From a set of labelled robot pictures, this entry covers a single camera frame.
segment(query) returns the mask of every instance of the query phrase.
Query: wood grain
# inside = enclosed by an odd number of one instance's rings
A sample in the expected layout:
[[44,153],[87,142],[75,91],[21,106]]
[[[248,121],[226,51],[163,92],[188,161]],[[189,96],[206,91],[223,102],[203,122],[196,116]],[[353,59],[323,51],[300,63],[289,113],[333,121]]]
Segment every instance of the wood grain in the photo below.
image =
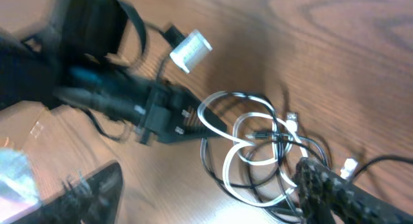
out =
[[[0,25],[12,31],[18,24],[27,26],[27,18],[36,14],[29,11],[34,3],[41,10],[42,1],[0,5],[14,11],[2,16]],[[413,0],[129,1],[147,21],[175,23],[184,32],[197,28],[211,42],[214,50],[191,74],[172,64],[166,69],[169,80],[200,99],[219,90],[264,92],[281,114],[299,113],[302,132],[325,139],[337,171],[349,157],[413,157]],[[133,59],[137,44],[130,31],[125,57]],[[135,72],[153,77],[166,49],[151,33],[148,59]],[[245,110],[238,107],[225,120],[231,124]],[[198,141],[146,147],[131,137],[117,144],[98,136],[82,113],[69,108],[42,112],[38,122],[42,133],[29,134],[24,150],[44,198],[77,169],[86,174],[116,159],[126,183],[119,223],[271,222],[261,210],[232,201],[216,187],[201,168]],[[213,147],[219,168],[230,143],[217,139]],[[357,185],[413,214],[409,166],[379,164]]]

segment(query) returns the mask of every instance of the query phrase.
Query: cable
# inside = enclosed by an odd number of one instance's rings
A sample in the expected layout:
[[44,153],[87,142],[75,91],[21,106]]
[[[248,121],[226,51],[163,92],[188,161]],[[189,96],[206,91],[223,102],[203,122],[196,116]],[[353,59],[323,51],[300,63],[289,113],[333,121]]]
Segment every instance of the cable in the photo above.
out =
[[165,36],[165,32],[157,25],[150,23],[148,21],[145,21],[145,26],[148,27],[151,30],[154,30],[158,32],[161,36]]
[[104,137],[107,137],[108,139],[111,139],[113,141],[117,141],[117,142],[123,142],[125,141],[130,132],[131,129],[129,128],[129,126],[125,123],[125,121],[122,120],[122,122],[125,124],[125,128],[123,129],[122,134],[118,135],[118,136],[111,136],[109,134],[107,134],[103,129],[102,126],[99,124],[99,121],[96,119],[95,115],[93,115],[93,113],[90,110],[85,110],[85,109],[81,109],[88,117],[89,119],[92,121],[93,126],[95,126],[96,130],[103,135]]
[[[252,101],[257,101],[259,103],[261,103],[262,105],[265,106],[265,108],[270,112],[270,115],[268,114],[262,114],[259,112],[250,112],[247,114],[243,114],[241,117],[238,117],[236,124],[234,125],[234,131],[233,131],[233,136],[224,133],[220,130],[218,130],[217,128],[213,127],[203,116],[203,113],[205,111],[205,109],[207,108],[207,106],[209,106],[213,101],[217,100],[217,99],[222,99],[222,98],[226,98],[228,96],[235,96],[235,97],[240,97],[242,100],[252,100]],[[236,101],[234,103],[232,103],[233,106],[237,105],[238,103],[240,103],[240,101]],[[224,111],[220,111],[220,115],[224,114],[227,110],[229,110],[228,107],[224,108]],[[228,194],[229,196],[242,201],[244,203],[247,203],[249,205],[253,205],[256,207],[261,207],[261,208],[266,208],[266,212],[271,215],[273,218],[275,218],[278,221],[281,221],[283,223],[297,223],[296,221],[288,221],[283,219],[282,217],[280,217],[278,215],[279,212],[282,211],[282,209],[275,207],[278,203],[280,203],[281,201],[286,201],[288,206],[290,207],[291,210],[288,211],[288,215],[292,215],[292,216],[296,216],[298,218],[300,218],[300,220],[302,219],[301,213],[299,213],[295,207],[295,205],[293,204],[293,202],[291,201],[291,199],[289,198],[289,195],[294,191],[294,187],[296,187],[295,183],[292,182],[284,173],[282,173],[282,171],[280,170],[283,159],[285,158],[285,155],[290,151],[292,145],[298,145],[301,149],[301,152],[303,154],[303,157],[308,157],[307,151],[310,151],[311,154],[315,155],[315,157],[317,157],[318,160],[320,160],[320,162],[322,162],[322,164],[327,165],[327,157],[325,155],[325,152],[323,151],[323,149],[314,141],[314,140],[309,140],[312,143],[315,143],[317,149],[320,151],[321,157],[319,157],[312,149],[308,148],[307,146],[303,145],[301,140],[305,139],[302,136],[298,136],[296,134],[296,130],[297,130],[297,126],[295,126],[295,128],[293,128],[291,125],[285,123],[283,120],[279,119],[276,117],[276,110],[275,108],[271,105],[271,102],[268,100],[268,98],[264,97],[264,96],[258,96],[258,95],[253,95],[253,94],[247,94],[244,92],[233,92],[233,93],[226,93],[226,92],[217,92],[215,94],[212,94],[211,96],[208,96],[198,107],[197,110],[197,114],[199,119],[201,120],[201,122],[210,130],[214,131],[216,134],[223,136],[229,140],[232,140],[234,142],[234,146],[229,150],[226,158],[225,158],[225,162],[224,162],[224,166],[223,166],[223,179],[218,179],[217,176],[215,175],[214,170],[210,169],[206,162],[205,162],[205,157],[206,157],[206,150],[209,149],[208,148],[208,143],[206,142],[206,140],[204,139],[201,142],[201,161],[203,163],[204,169],[207,171],[208,175],[211,176],[214,181],[217,183],[217,185],[219,186],[219,188],[221,190],[223,190],[226,194]],[[264,117],[267,119],[272,119],[272,131],[274,134],[271,134],[271,138],[272,141],[266,142],[264,144],[272,144],[272,149],[273,149],[273,154],[274,156],[268,160],[264,160],[264,161],[251,161],[250,158],[246,158],[241,154],[241,149],[244,147],[254,147],[252,150],[257,151],[258,150],[258,146],[255,146],[255,144],[253,144],[252,142],[249,142],[247,140],[244,139],[239,139],[237,136],[237,131],[239,128],[239,125],[248,117]],[[280,131],[280,128],[278,127],[278,125],[282,124],[286,127],[286,129],[289,131],[289,134],[282,134]],[[288,137],[288,141],[285,141],[283,139],[283,136]],[[238,184],[233,184],[229,181],[229,170],[230,170],[230,163],[231,160],[233,159],[235,154],[239,154],[239,157],[248,165],[248,168],[250,168],[250,166],[252,165],[269,165],[272,163],[276,163],[277,162],[277,167],[275,168],[275,171],[273,171],[271,173],[271,175],[269,175],[267,178],[265,178],[263,181],[260,181],[259,184],[255,184],[252,181],[252,176],[250,171],[249,172],[249,179],[250,179],[250,185],[238,185]],[[267,183],[269,182],[271,179],[274,178],[274,176],[277,177],[277,182],[279,183],[279,186],[282,190],[282,195],[276,197],[275,199],[268,201],[268,202],[263,202],[262,199],[259,197],[259,194],[257,193],[256,187],[260,186],[260,183]],[[281,181],[281,178],[284,179],[285,181],[287,181],[288,183],[290,183],[291,185],[293,185],[293,188],[288,188],[288,189],[284,189],[283,188],[283,184]],[[250,189],[253,190],[255,197],[257,198],[257,200],[259,202],[254,202],[254,201],[250,201],[248,199],[243,198],[241,195],[239,195],[234,189],[234,188],[246,188],[246,189]]]
[[[197,110],[197,114],[198,114],[198,118],[199,120],[201,120],[201,122],[208,127],[210,130],[214,131],[216,134],[219,134],[222,137],[225,137],[229,140],[235,141],[237,143],[250,143],[249,141],[246,141],[244,139],[239,139],[238,137],[234,137],[231,136],[230,134],[227,134],[223,131],[220,131],[219,129],[215,128],[214,126],[212,126],[204,117],[204,111],[207,108],[207,106],[209,106],[209,104],[211,104],[211,102],[213,102],[216,99],[219,99],[220,97],[225,97],[225,96],[236,96],[236,97],[241,97],[241,98],[248,98],[250,100],[253,101],[257,101],[261,104],[263,104],[265,106],[265,108],[271,113],[272,119],[274,120],[274,125],[277,126],[277,118],[275,116],[275,109],[274,107],[265,99],[261,98],[261,97],[256,97],[253,95],[248,95],[245,93],[241,93],[241,92],[233,92],[231,94],[225,92],[225,91],[221,91],[221,92],[216,92],[210,96],[208,96],[199,106],[198,106],[198,110]],[[305,150],[301,149],[303,155],[305,157],[307,157],[307,153],[305,152]]]
[[[223,186],[223,181],[218,179],[215,175],[215,170],[214,170],[214,164],[212,162],[212,158],[210,157],[212,155],[212,150],[210,147],[208,147],[208,140],[207,139],[202,139],[201,141],[201,161],[203,163],[203,167],[205,169],[206,172],[208,172],[208,174],[214,179],[214,181],[216,182],[217,186],[228,196],[230,196],[231,198],[234,198],[236,200],[238,200],[236,197],[234,197],[231,193],[229,193],[225,187]],[[208,159],[208,164],[209,166],[207,166],[207,163],[205,162],[205,158]],[[239,187],[239,188],[249,188],[249,189],[254,189],[256,191],[256,187],[260,186],[260,184],[262,184],[263,182],[267,183],[268,181],[270,181],[271,179],[274,178],[275,176],[275,172],[270,173],[269,177],[267,177],[266,179],[264,179],[262,182],[260,182],[257,185],[251,184],[251,185],[236,185],[236,184],[232,184],[233,187]],[[296,222],[290,222],[284,218],[282,218],[281,216],[278,216],[277,214],[274,214],[272,211],[276,211],[277,213],[282,213],[284,215],[289,215],[289,216],[293,216],[294,213],[290,210],[290,209],[284,209],[284,208],[278,208],[278,207],[272,207],[272,208],[267,208],[264,209],[265,212],[272,216],[274,219],[283,222],[283,223],[288,223],[288,224],[295,224]]]
[[164,58],[162,58],[161,63],[159,64],[159,67],[157,68],[157,72],[156,72],[156,78],[155,80],[157,82],[160,82],[161,77],[163,75],[163,72],[165,71],[165,65],[166,63],[169,61],[170,57],[169,57],[169,53],[170,51],[166,54],[166,56],[164,56]]
[[366,171],[370,166],[373,164],[379,163],[384,160],[391,160],[391,161],[398,161],[398,162],[403,162],[403,163],[409,163],[413,165],[413,158],[406,158],[406,157],[401,157],[401,156],[395,156],[395,155],[387,155],[387,156],[380,156],[374,159],[371,159],[369,162],[364,164],[362,167],[356,170],[356,172],[353,174],[353,176],[349,179],[351,183],[355,182],[357,177]]
[[[268,141],[268,142],[263,143],[263,145],[269,144],[269,143],[273,143],[273,142],[274,142],[274,141]],[[296,142],[294,142],[294,141],[286,141],[286,143],[292,143],[292,144],[298,145],[299,147],[304,148],[305,150],[307,150],[307,151],[309,151],[311,154],[313,154],[320,162],[323,161],[312,149],[308,148],[307,146],[305,146],[305,145],[302,144],[302,143],[296,143]],[[226,158],[225,158],[224,167],[223,167],[223,181],[224,181],[224,185],[225,185],[225,187],[227,188],[227,190],[228,190],[232,195],[234,195],[236,198],[238,198],[238,199],[241,200],[241,201],[244,201],[245,203],[247,203],[247,204],[249,204],[249,205],[252,205],[252,206],[255,206],[255,207],[271,207],[271,206],[277,205],[280,201],[282,201],[282,200],[285,199],[285,196],[284,196],[284,195],[280,195],[280,196],[276,197],[275,199],[273,199],[273,200],[271,200],[271,201],[268,201],[268,202],[265,202],[265,203],[253,202],[253,201],[249,201],[248,199],[243,198],[240,194],[238,194],[238,193],[231,187],[231,185],[230,185],[230,183],[229,183],[229,181],[230,181],[230,180],[229,180],[230,163],[231,163],[233,157],[235,156],[236,152],[237,152],[239,149],[242,149],[242,148],[244,148],[244,147],[249,147],[249,146],[252,146],[252,145],[249,144],[249,143],[238,143],[238,144],[236,144],[234,147],[232,147],[232,148],[229,150],[229,152],[228,152],[228,154],[227,154],[227,156],[226,156]],[[285,193],[289,195],[289,194],[291,194],[293,191],[294,191],[293,188],[288,188],[288,189],[286,189]]]

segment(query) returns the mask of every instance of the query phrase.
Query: black device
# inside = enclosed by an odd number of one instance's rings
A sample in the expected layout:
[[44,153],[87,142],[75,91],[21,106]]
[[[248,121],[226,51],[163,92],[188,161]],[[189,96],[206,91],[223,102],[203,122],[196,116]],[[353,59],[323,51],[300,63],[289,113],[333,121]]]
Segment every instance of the black device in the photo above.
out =
[[[133,76],[106,57],[117,53],[128,20],[137,30],[144,56],[145,23],[122,0],[56,0],[41,31],[19,40],[2,33],[0,110],[22,100],[39,101],[49,109],[67,104],[85,110],[95,123],[88,111],[94,109],[114,121],[131,122],[142,130],[143,144],[152,133],[162,143],[215,136],[194,121],[200,100],[188,89],[166,79]],[[174,26],[163,37],[172,47],[185,38]],[[206,118],[227,129],[211,111]]]
[[123,191],[118,162],[96,169],[77,183],[63,183],[63,192],[48,199],[37,210],[16,216],[6,223],[102,223],[113,224]]

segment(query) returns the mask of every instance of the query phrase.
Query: white plug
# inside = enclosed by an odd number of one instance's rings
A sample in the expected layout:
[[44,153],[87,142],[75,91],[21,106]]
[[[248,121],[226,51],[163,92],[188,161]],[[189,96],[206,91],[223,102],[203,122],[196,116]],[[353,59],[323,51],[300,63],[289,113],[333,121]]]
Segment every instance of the white plug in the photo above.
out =
[[287,128],[291,132],[297,132],[298,131],[298,121],[297,121],[297,113],[295,112],[288,112],[287,113],[287,121],[285,122],[287,124]]
[[169,56],[182,71],[189,73],[211,50],[209,42],[194,30]]
[[354,158],[348,158],[344,162],[344,167],[341,168],[341,178],[343,179],[348,179],[351,175],[353,175],[353,172],[357,168],[357,165],[359,163],[354,159]]

